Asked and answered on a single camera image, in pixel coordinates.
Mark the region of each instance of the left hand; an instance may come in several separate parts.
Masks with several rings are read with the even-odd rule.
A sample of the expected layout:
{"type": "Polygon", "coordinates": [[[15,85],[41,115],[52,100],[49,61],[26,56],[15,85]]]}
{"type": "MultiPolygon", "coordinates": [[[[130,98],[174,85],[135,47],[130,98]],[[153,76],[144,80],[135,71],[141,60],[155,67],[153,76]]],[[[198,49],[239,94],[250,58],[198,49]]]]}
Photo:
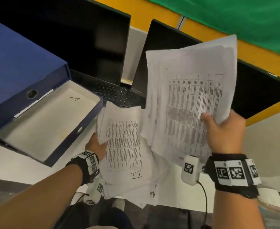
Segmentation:
{"type": "Polygon", "coordinates": [[[95,132],[92,134],[89,142],[85,146],[85,150],[90,150],[96,154],[96,156],[99,158],[100,162],[106,155],[106,148],[107,143],[103,143],[100,145],[98,139],[97,139],[97,133],[95,132]]]}

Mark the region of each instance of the cable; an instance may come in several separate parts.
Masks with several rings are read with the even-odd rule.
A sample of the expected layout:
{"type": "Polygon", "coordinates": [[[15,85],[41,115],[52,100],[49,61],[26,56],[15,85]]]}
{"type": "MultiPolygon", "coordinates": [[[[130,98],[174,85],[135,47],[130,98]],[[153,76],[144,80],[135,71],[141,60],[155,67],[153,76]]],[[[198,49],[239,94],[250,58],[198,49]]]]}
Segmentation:
{"type": "Polygon", "coordinates": [[[206,219],[207,219],[208,200],[207,200],[207,194],[206,194],[205,188],[203,188],[203,185],[202,185],[199,181],[197,181],[197,183],[198,183],[199,185],[201,185],[201,187],[202,187],[202,189],[203,189],[203,191],[204,191],[204,193],[205,193],[205,197],[206,197],[206,212],[205,212],[205,219],[203,220],[203,226],[204,226],[204,225],[206,225],[206,219]]]}
{"type": "Polygon", "coordinates": [[[84,197],[85,195],[89,195],[89,194],[83,194],[77,201],[76,203],[73,205],[73,207],[71,208],[71,210],[69,211],[69,213],[67,214],[67,216],[65,217],[65,219],[58,225],[58,227],[56,227],[57,229],[61,228],[61,226],[64,224],[64,222],[66,221],[66,219],[72,214],[76,204],[79,202],[79,200],[81,200],[82,197],[84,197]]]}

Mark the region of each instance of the laptop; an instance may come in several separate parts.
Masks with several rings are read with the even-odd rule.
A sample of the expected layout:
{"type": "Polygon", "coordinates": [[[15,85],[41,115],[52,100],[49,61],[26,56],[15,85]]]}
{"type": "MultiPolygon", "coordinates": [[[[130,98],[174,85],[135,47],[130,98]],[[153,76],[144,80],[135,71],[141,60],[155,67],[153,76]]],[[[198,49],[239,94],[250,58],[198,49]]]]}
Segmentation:
{"type": "MultiPolygon", "coordinates": [[[[147,62],[145,51],[179,49],[201,43],[188,34],[152,20],[136,70],[132,91],[146,97],[147,62]]],[[[280,101],[280,78],[238,59],[237,83],[231,108],[245,119],[280,101]]]]}
{"type": "Polygon", "coordinates": [[[73,81],[118,106],[145,106],[121,83],[131,16],[93,0],[0,0],[0,23],[68,62],[73,81]]]}

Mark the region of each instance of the shoe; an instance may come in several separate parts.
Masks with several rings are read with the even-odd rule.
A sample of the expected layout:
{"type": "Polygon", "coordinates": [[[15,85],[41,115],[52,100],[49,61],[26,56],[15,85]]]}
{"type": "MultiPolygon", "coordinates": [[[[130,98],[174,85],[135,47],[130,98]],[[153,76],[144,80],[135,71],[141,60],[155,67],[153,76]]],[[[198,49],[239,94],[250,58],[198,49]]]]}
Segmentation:
{"type": "Polygon", "coordinates": [[[120,209],[121,211],[124,211],[124,208],[125,208],[125,200],[124,200],[124,199],[121,199],[121,198],[117,198],[117,199],[113,202],[111,208],[113,208],[113,207],[116,207],[116,208],[120,209]]]}

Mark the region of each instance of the leg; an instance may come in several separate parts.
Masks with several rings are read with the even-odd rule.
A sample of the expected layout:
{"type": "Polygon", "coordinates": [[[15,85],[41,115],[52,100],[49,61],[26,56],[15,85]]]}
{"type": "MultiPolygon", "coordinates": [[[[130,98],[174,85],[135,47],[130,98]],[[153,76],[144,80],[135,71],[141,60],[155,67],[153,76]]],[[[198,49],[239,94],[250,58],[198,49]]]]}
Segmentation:
{"type": "Polygon", "coordinates": [[[134,229],[129,218],[124,213],[124,200],[116,199],[106,215],[101,217],[100,226],[113,226],[118,229],[134,229]]]}

